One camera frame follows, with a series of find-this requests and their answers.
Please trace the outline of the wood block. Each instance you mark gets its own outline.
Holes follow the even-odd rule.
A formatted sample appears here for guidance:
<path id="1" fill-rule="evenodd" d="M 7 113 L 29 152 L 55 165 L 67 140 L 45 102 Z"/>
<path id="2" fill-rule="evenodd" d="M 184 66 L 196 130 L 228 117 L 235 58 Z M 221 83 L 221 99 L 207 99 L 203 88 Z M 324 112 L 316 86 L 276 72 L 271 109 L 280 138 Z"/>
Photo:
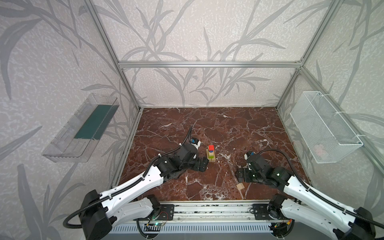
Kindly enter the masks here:
<path id="1" fill-rule="evenodd" d="M 207 159 L 209 160 L 210 163 L 216 161 L 216 153 L 215 150 L 210 151 L 207 149 Z"/>

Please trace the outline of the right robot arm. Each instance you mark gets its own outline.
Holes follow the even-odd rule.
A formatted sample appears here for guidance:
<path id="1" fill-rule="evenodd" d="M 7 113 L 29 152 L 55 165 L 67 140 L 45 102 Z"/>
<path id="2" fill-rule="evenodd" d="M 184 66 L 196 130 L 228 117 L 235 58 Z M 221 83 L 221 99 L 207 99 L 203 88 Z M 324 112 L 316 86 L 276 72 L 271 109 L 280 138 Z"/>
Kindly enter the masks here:
<path id="1" fill-rule="evenodd" d="M 262 184 L 277 189 L 266 210 L 252 209 L 256 218 L 262 214 L 281 220 L 271 226 L 273 236 L 285 238 L 299 221 L 332 240 L 374 240 L 376 227 L 382 224 L 373 220 L 372 214 L 360 207 L 354 209 L 310 187 L 297 176 L 294 169 L 272 167 L 261 153 L 247 152 L 246 167 L 239 168 L 236 177 L 239 183 Z"/>

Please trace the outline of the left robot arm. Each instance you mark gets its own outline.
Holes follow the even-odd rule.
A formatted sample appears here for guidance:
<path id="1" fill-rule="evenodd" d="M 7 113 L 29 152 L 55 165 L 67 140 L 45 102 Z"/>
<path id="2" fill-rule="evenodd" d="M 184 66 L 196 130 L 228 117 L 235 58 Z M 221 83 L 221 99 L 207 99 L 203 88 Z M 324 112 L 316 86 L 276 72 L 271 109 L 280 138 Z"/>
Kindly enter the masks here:
<path id="1" fill-rule="evenodd" d="M 132 201 L 145 192 L 178 179 L 187 170 L 204 172 L 209 160 L 199 157 L 197 144 L 185 143 L 172 153 L 155 157 L 149 167 L 131 180 L 102 193 L 88 192 L 78 214 L 87 240 L 100 240 L 113 227 L 126 221 L 148 217 L 160 204 L 155 197 Z"/>

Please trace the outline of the small wood cube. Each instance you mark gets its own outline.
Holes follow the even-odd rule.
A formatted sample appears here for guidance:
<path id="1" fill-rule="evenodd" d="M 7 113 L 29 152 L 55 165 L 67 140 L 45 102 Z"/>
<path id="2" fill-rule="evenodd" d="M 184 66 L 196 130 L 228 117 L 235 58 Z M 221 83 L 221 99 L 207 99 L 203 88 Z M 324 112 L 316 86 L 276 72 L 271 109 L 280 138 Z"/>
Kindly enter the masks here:
<path id="1" fill-rule="evenodd" d="M 245 188 L 245 186 L 244 186 L 243 183 L 239 183 L 239 184 L 236 185 L 236 188 L 237 188 L 239 191 L 241 191 L 241 190 L 243 190 L 243 189 Z"/>

